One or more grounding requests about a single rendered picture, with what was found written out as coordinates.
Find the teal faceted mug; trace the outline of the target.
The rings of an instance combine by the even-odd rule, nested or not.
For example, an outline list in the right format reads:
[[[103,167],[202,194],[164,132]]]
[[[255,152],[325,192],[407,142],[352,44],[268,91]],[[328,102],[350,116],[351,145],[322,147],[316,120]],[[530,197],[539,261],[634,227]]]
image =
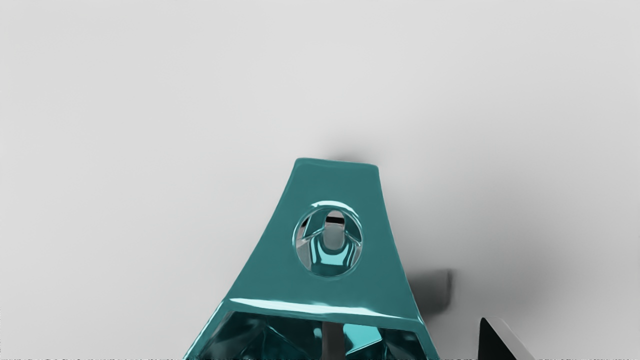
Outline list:
[[[379,168],[299,158],[246,264],[183,360],[441,360]]]

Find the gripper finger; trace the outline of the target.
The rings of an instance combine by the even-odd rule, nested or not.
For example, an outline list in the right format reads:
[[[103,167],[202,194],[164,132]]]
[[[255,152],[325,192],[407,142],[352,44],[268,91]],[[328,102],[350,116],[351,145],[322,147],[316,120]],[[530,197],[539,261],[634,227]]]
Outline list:
[[[478,331],[478,360],[536,360],[500,317],[483,317]]]

